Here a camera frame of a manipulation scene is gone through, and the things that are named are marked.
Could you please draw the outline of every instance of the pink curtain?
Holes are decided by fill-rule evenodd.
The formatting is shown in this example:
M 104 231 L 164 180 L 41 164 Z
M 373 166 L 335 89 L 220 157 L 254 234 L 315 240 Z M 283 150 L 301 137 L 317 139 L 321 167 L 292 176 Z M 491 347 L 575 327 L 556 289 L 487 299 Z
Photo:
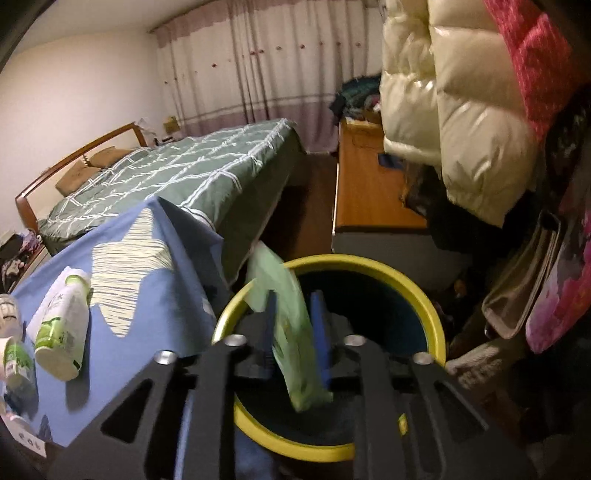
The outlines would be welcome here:
M 368 72 L 362 0 L 215 0 L 156 30 L 167 109 L 187 135 L 271 118 L 298 123 L 309 151 L 336 147 L 328 106 Z

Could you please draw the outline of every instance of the bed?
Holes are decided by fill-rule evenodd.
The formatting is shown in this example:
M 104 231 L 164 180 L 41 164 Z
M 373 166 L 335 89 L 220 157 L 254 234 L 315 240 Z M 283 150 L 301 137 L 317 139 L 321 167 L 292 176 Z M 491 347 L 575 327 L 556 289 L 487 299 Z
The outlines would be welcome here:
M 66 167 L 110 146 L 135 148 L 75 192 L 59 194 L 55 185 Z M 224 273 L 233 281 L 304 154 L 294 124 L 286 119 L 155 148 L 147 147 L 137 125 L 128 124 L 46 170 L 15 201 L 25 226 L 39 233 L 55 255 L 146 198 L 160 196 L 224 238 Z

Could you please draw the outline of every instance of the pink bag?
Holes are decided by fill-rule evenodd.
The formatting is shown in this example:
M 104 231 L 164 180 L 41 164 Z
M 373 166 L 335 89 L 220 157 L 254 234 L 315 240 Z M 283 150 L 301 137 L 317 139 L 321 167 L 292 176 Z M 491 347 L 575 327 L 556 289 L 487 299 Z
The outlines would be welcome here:
M 560 205 L 568 228 L 540 296 L 525 325 L 527 342 L 542 353 L 591 306 L 591 135 Z

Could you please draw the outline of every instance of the green plastic bag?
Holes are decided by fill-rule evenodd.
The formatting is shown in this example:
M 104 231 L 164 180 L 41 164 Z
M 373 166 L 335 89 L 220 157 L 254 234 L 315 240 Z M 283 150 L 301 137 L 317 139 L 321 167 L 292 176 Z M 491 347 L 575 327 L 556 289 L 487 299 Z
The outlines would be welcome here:
M 306 302 L 296 276 L 265 244 L 259 242 L 248 262 L 248 279 L 254 280 L 246 302 L 255 312 L 267 306 L 270 290 L 277 294 L 273 355 L 296 411 L 332 401 L 316 364 L 314 335 Z

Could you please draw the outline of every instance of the wooden floor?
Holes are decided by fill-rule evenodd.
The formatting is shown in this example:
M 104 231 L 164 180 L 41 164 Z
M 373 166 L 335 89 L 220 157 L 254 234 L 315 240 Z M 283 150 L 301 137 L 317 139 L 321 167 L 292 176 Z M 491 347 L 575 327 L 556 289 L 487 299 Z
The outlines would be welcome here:
M 304 185 L 286 187 L 261 240 L 283 260 L 331 253 L 336 158 L 307 155 Z

